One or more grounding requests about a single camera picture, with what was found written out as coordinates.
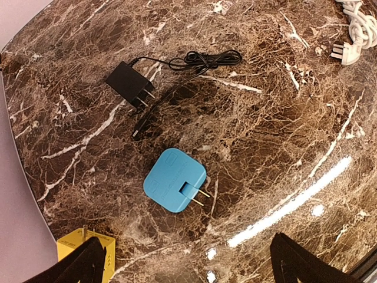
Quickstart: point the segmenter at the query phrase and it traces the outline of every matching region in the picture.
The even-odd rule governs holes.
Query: yellow box
[[[110,278],[115,273],[115,239],[99,233],[94,233],[93,231],[87,231],[87,237],[85,240],[93,236],[100,239],[102,247],[106,248],[106,259],[102,283],[108,283]],[[78,228],[75,231],[57,240],[59,261],[61,261],[74,249],[80,246],[82,244],[82,240],[82,228]]]

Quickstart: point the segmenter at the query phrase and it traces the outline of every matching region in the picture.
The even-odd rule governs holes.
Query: folding plug
[[[343,45],[334,44],[333,53],[331,57],[341,59],[342,65],[351,65],[355,63],[361,54],[362,43],[354,42],[352,45],[344,42]]]
[[[146,98],[155,98],[151,94],[154,90],[152,83],[125,62],[121,62],[115,68],[106,79],[106,83],[135,108],[142,104],[148,107]]]

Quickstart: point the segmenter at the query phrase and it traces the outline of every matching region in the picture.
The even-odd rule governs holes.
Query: marble table
[[[364,9],[377,14],[372,0]],[[349,270],[377,243],[377,52],[349,67],[330,58],[345,24],[329,0],[54,1],[2,53],[16,143],[54,236],[88,224],[115,237],[113,282],[273,282],[276,232]],[[120,61],[230,48],[242,64],[186,84],[130,137],[143,112],[104,83]],[[136,69],[157,98],[190,75]],[[204,207],[172,214],[144,194],[169,147],[206,167]]]

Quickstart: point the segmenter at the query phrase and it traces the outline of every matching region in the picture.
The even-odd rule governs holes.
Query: cable
[[[194,69],[196,73],[189,78],[183,80],[180,84],[174,87],[171,91],[165,94],[155,105],[150,108],[150,110],[143,115],[143,117],[139,120],[139,122],[134,127],[133,137],[135,137],[141,129],[144,127],[146,122],[148,121],[149,117],[152,113],[166,100],[168,100],[182,85],[191,81],[192,79],[203,75],[209,69],[216,69],[219,66],[231,66],[236,65],[242,61],[242,55],[236,50],[227,50],[221,54],[217,55],[207,55],[202,54],[196,51],[190,51],[187,55],[182,58],[173,58],[170,61],[162,61],[155,58],[150,57],[138,57],[133,59],[129,65],[134,66],[137,62],[141,59],[152,60],[155,62],[160,62],[162,64],[166,64],[169,66],[170,69],[173,71],[187,71]]]
[[[342,65],[351,65],[360,58],[361,49],[368,49],[377,45],[377,20],[371,15],[360,11],[360,0],[335,0],[343,5],[343,13],[349,16],[349,35],[353,44],[344,42],[343,45],[334,44],[333,58],[342,60]]]

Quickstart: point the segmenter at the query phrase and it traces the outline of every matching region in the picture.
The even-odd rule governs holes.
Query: electrical plug
[[[352,45],[347,42],[343,45],[334,44],[331,57],[341,59],[342,65],[351,65],[360,58],[361,49],[362,42],[358,43],[357,40]]]

